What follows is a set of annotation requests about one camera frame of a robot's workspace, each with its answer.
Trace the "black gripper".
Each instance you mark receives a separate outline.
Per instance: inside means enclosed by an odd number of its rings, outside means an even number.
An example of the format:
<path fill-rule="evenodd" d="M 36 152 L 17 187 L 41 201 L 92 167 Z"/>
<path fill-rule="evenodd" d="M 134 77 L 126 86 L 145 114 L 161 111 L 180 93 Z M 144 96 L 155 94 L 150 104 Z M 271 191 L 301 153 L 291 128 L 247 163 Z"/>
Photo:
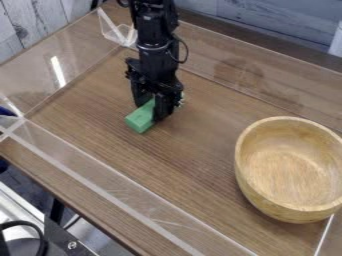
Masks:
<path fill-rule="evenodd" d="M 180 106 L 183 84 L 176 77 L 181 60 L 179 45 L 160 47 L 136 45 L 138 57 L 125 59 L 125 77 L 130 82 L 130 91 L 136 107 L 141 107 L 155 95 L 153 121 L 167 118 Z"/>

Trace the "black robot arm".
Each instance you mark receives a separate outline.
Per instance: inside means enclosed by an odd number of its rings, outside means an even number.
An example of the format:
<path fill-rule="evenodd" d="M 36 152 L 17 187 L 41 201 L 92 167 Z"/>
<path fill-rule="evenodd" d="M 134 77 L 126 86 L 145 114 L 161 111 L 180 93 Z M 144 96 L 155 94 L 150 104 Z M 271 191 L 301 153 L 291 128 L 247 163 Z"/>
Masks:
<path fill-rule="evenodd" d="M 137 32 L 138 58 L 126 58 L 125 77 L 130 81 L 133 102 L 141 107 L 149 100 L 152 121 L 165 119 L 180 105 L 184 86 L 176 77 L 180 38 L 173 0 L 128 0 L 128 8 Z"/>

